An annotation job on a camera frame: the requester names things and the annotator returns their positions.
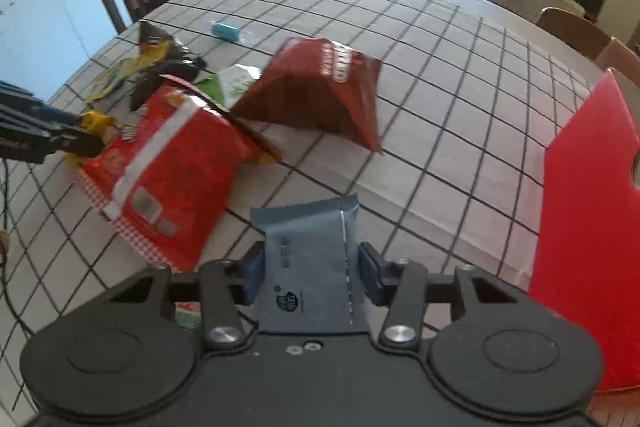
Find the table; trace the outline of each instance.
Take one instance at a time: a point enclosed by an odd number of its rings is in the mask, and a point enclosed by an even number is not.
[[[321,132],[255,123],[284,151],[283,160],[241,169],[202,261],[237,258],[260,238],[248,224],[252,207],[356,192],[358,239],[388,259],[414,259],[444,273],[473,263],[526,288],[545,146],[601,74],[577,52],[484,0],[172,0],[147,18],[202,54],[211,71],[234,63],[264,67],[295,35],[340,41],[384,63],[377,111],[385,153]],[[212,20],[241,27],[244,41],[212,38]],[[137,54],[137,40],[133,25],[50,103],[84,110],[91,80]],[[131,87],[97,107],[122,121]],[[145,266],[90,209],[61,154],[43,165],[11,168],[16,226],[8,291],[31,328]],[[424,335],[449,322],[447,308],[429,307]],[[368,313],[376,331],[383,311],[370,307]],[[24,342],[0,301],[0,398],[18,422],[33,411],[18,370]]]

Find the crumpled snack bag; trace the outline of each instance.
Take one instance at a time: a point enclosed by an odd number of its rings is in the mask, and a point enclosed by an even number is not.
[[[140,54],[123,58],[95,77],[92,90],[85,97],[87,103],[108,97],[120,89],[126,80],[136,83],[135,89],[148,98],[160,84],[158,74],[174,74],[193,82],[207,63],[200,55],[166,31],[148,21],[140,21]]]
[[[249,155],[231,123],[166,83],[81,166],[79,182],[146,260],[191,271]]]
[[[231,114],[321,129],[379,152],[376,89],[381,65],[339,42],[290,38]]]

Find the red board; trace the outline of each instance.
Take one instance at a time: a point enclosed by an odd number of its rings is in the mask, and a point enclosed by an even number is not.
[[[639,103],[640,90],[609,71],[545,153],[529,294],[596,338],[605,359],[600,389],[640,385],[634,100]]]

